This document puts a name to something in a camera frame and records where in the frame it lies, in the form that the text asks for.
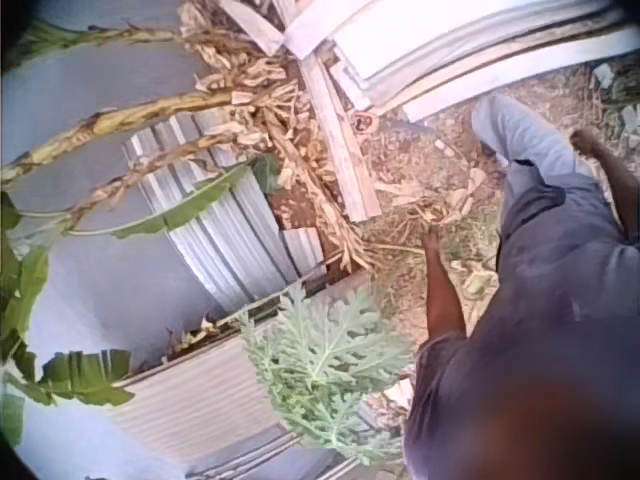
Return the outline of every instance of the person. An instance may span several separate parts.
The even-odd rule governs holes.
[[[505,96],[482,98],[472,127],[506,167],[500,287],[467,337],[437,231],[424,234],[429,339],[408,471],[640,478],[639,183],[590,131],[569,140]],[[620,223],[576,150],[604,170]]]

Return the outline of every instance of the dirt ground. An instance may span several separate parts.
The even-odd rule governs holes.
[[[637,174],[640,151],[628,147],[619,111],[630,103],[624,92],[640,91],[635,80],[629,80],[640,80],[633,67],[638,58],[609,62],[616,82],[608,91],[600,90],[593,80],[595,63],[554,71],[499,92],[529,106],[567,135],[579,127],[597,128]],[[470,119],[476,101],[428,118],[428,129],[385,127],[361,137],[383,210],[381,216],[359,226],[363,238],[373,246],[377,299],[415,344],[426,339],[426,272],[420,253],[425,225],[444,223],[443,259],[462,299],[470,330],[498,287],[495,256],[504,174],[473,136]],[[401,109],[385,118],[401,119]],[[595,173],[604,178],[602,172]],[[313,225],[309,214],[313,209],[305,206],[308,201],[290,198],[289,193],[271,199],[283,226]],[[323,247],[325,255],[332,251],[326,238]]]

